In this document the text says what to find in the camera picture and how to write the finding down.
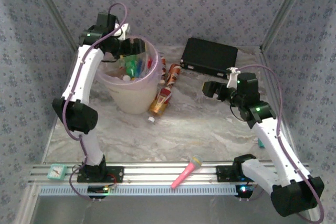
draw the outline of black mounting plate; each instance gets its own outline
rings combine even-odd
[[[114,183],[113,176],[109,176],[108,174],[113,174],[117,183],[122,183],[124,176],[124,167],[123,166],[106,166],[106,176],[101,180],[96,180],[94,178],[88,177],[84,170],[81,169],[77,176],[78,183]]]
[[[253,180],[245,176],[237,176],[233,165],[216,166],[218,182],[252,182]]]

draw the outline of black case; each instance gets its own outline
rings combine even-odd
[[[207,40],[190,38],[185,46],[181,67],[225,78],[227,68],[236,64],[238,49]]]

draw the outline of patterned wall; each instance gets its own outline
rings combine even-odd
[[[129,6],[131,31],[156,44],[185,44],[191,36],[233,45],[261,45],[284,0],[53,0],[78,41],[97,11]],[[122,17],[122,12],[113,12]]]
[[[41,162],[72,52],[40,0],[0,0],[0,223],[15,218],[27,164]]]
[[[326,185],[336,223],[336,0],[297,0],[266,53],[283,80],[285,113],[303,161]]]

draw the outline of green alarm clock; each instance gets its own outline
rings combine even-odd
[[[52,180],[63,180],[66,172],[66,165],[52,164],[48,172],[47,178]]]

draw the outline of cable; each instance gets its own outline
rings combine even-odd
[[[232,113],[232,115],[233,115],[233,116],[234,116],[236,119],[238,119],[238,120],[240,120],[240,121],[244,122],[244,120],[243,120],[243,119],[241,119],[241,118],[237,117],[237,116],[235,115],[235,113],[233,113],[233,111],[232,111],[232,104],[230,104],[230,110],[231,110],[231,113]]]
[[[304,182],[307,184],[307,186],[309,187],[310,191],[312,192],[314,198],[316,199],[318,205],[319,205],[319,209],[320,209],[320,218],[319,220],[317,221],[312,221],[310,219],[307,219],[306,217],[302,216],[301,214],[298,214],[298,216],[307,221],[308,223],[312,223],[312,224],[320,224],[323,222],[324,220],[324,209],[323,209],[323,206],[322,206],[322,202],[317,194],[317,192],[315,191],[315,189],[313,188],[313,186],[310,184],[310,182],[306,179],[306,177],[304,176],[304,174],[300,171],[299,167],[296,165],[296,163],[293,161],[293,159],[290,157],[289,153],[287,152],[285,146],[283,145],[283,142],[282,142],[282,139],[280,137],[280,125],[281,125],[281,119],[282,119],[282,111],[283,111],[283,99],[282,99],[282,87],[281,87],[281,82],[280,82],[280,79],[279,77],[277,76],[277,74],[272,70],[270,69],[269,67],[266,67],[266,66],[263,66],[263,65],[259,65],[259,64],[253,64],[253,65],[247,65],[247,66],[244,66],[244,67],[241,67],[241,68],[238,68],[237,70],[238,71],[242,71],[244,69],[247,69],[247,68],[264,68],[264,69],[267,69],[268,71],[270,71],[274,78],[276,79],[277,83],[278,83],[278,90],[279,90],[279,95],[280,95],[280,110],[279,110],[279,119],[278,119],[278,122],[277,122],[277,128],[276,128],[276,133],[277,133],[277,139],[278,139],[278,142],[279,142],[279,145],[282,149],[282,151],[284,152],[286,158],[288,159],[288,161],[291,163],[291,165],[293,166],[293,168],[297,171],[297,173],[300,175],[300,177],[304,180]]]
[[[80,165],[74,165],[74,166],[71,168],[71,170],[72,170],[73,173],[75,173],[74,168],[75,168],[76,166],[80,167]]]
[[[115,184],[117,184],[117,178],[115,177],[115,175],[113,173],[109,173],[107,176],[110,176],[113,178],[113,184],[110,184],[109,187],[114,186]]]
[[[85,160],[83,162],[83,164],[79,167],[79,168],[76,168],[70,175],[70,178],[69,178],[69,184],[70,184],[70,187],[72,188],[72,190],[80,197],[82,197],[83,199],[86,199],[86,200],[89,200],[89,201],[92,201],[92,199],[90,197],[86,197],[82,194],[80,194],[75,188],[74,186],[72,185],[72,177],[73,175],[80,169],[83,169],[85,167],[85,165],[87,164],[87,161],[88,161],[88,154],[87,154],[87,151],[85,149],[85,146],[83,144],[83,140],[82,140],[82,135],[79,135],[78,137],[75,137],[69,130],[69,127],[67,125],[67,120],[66,120],[66,111],[67,111],[67,107],[68,107],[68,104],[73,96],[73,94],[75,93],[75,89],[76,89],[76,85],[78,83],[78,80],[79,80],[79,76],[80,76],[80,73],[81,73],[81,70],[83,68],[83,65],[85,63],[85,59],[86,57],[88,56],[89,52],[95,48],[96,45],[98,45],[99,43],[101,43],[102,41],[104,41],[105,39],[109,38],[110,36],[113,36],[119,29],[121,29],[122,25],[125,24],[126,22],[126,19],[127,19],[127,16],[128,16],[128,10],[127,10],[127,7],[123,4],[123,3],[115,3],[113,5],[110,6],[109,8],[109,13],[111,11],[111,9],[116,6],[116,5],[122,5],[124,7],[124,19],[121,21],[121,23],[119,24],[119,26],[114,29],[112,32],[106,34],[105,36],[103,36],[102,38],[100,38],[99,40],[97,40],[95,43],[93,43],[89,48],[88,50],[84,53],[83,55],[83,58],[82,58],[82,62],[80,63],[79,67],[78,67],[78,71],[77,71],[77,74],[76,74],[76,77],[75,77],[75,80],[74,80],[74,83],[72,85],[72,88],[71,88],[71,91],[69,93],[69,96],[67,98],[67,100],[65,101],[65,104],[64,104],[64,107],[63,107],[63,111],[62,111],[62,121],[63,121],[63,125],[64,125],[64,128],[66,130],[66,132],[68,133],[68,135],[73,139],[73,140],[76,140],[76,141],[79,141],[80,143],[80,146],[83,150],[83,153],[84,153],[84,156],[85,156]]]
[[[117,61],[118,60],[102,60],[101,62],[104,62],[104,63],[115,63]]]

